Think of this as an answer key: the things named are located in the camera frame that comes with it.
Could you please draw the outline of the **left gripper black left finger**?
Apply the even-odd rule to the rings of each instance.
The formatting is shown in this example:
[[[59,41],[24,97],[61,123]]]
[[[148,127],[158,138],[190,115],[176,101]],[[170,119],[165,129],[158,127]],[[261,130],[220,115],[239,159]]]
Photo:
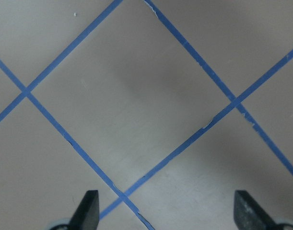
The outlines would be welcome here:
[[[99,193],[88,190],[70,219],[59,220],[49,230],[96,230],[99,224]]]

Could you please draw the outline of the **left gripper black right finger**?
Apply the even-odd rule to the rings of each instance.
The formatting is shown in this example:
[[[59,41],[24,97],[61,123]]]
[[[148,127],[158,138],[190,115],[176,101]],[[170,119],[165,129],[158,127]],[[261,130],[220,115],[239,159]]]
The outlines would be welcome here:
[[[234,222],[239,230],[293,230],[293,224],[277,223],[246,190],[234,192]]]

